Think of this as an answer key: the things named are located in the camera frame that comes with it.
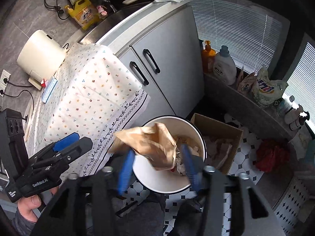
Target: cabinet door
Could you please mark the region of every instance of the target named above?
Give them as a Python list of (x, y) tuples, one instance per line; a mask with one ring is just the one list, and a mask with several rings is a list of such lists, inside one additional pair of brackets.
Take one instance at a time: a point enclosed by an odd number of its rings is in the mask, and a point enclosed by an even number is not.
[[(132, 72), (132, 74), (142, 83), (143, 90), (149, 94), (150, 101), (146, 110), (133, 124), (134, 127), (142, 126), (147, 121), (161, 116), (161, 115), (174, 115), (170, 105), (167, 103), (165, 97), (160, 92), (158, 87), (155, 85), (155, 82), (151, 78), (151, 76), (145, 70), (143, 64), (140, 62), (137, 55), (134, 53), (132, 48), (129, 48), (125, 53), (121, 56), (118, 56), (119, 60)], [(139, 68), (139, 71), (135, 69), (133, 66), (135, 63)]]
[(132, 47), (175, 114), (186, 117), (204, 95), (199, 40), (191, 7), (168, 18)]

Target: dish soap bottle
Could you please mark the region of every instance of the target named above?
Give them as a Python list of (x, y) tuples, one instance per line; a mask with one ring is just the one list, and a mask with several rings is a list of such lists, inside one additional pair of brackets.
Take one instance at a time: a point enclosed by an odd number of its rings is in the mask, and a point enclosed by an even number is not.
[(215, 50), (211, 48), (210, 41), (205, 41), (205, 44), (205, 49), (201, 51), (202, 69), (204, 73), (208, 73), (213, 70)]
[(280, 104), (277, 106), (277, 112), (279, 116), (284, 116), (290, 110), (292, 110), (292, 103), (294, 101), (294, 96), (291, 96), (289, 99), (284, 98)]
[(69, 15), (78, 22), (83, 30), (100, 21), (97, 9), (89, 0), (77, 0), (73, 8), (69, 8), (69, 5), (65, 7)]
[(220, 52), (215, 55), (213, 73), (226, 85), (232, 85), (236, 80), (236, 66), (230, 56), (229, 48), (225, 45), (222, 45)]

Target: window blinds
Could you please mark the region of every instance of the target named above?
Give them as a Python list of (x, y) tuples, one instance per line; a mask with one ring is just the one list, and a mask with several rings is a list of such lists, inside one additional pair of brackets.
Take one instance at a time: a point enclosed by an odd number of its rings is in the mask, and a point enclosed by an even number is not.
[(235, 65), (244, 71), (258, 71), (269, 66), (278, 44), (281, 23), (251, 8), (222, 0), (193, 0), (199, 39), (211, 41), (219, 52), (229, 47)]
[(307, 123), (315, 132), (315, 48), (310, 43), (307, 43), (288, 84), (284, 93), (293, 95), (294, 102), (310, 113)]

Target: faucet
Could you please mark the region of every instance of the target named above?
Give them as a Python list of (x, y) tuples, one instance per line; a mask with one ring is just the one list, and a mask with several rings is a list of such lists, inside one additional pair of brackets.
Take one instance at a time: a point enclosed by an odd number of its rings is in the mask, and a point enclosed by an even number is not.
[(114, 5), (111, 4), (111, 1), (110, 0), (103, 0), (103, 2), (108, 2), (109, 3), (109, 6), (111, 7), (111, 9), (113, 10), (113, 12), (117, 12), (116, 8), (114, 7)]

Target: human hand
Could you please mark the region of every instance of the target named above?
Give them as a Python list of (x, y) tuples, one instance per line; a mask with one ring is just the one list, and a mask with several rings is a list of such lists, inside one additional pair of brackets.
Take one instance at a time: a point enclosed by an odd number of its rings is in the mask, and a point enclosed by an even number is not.
[[(50, 191), (54, 195), (59, 189), (59, 186), (51, 188)], [(28, 198), (22, 197), (18, 200), (18, 209), (22, 217), (26, 220), (36, 223), (38, 218), (34, 214), (33, 209), (37, 209), (42, 204), (42, 201), (38, 195), (34, 195)]]

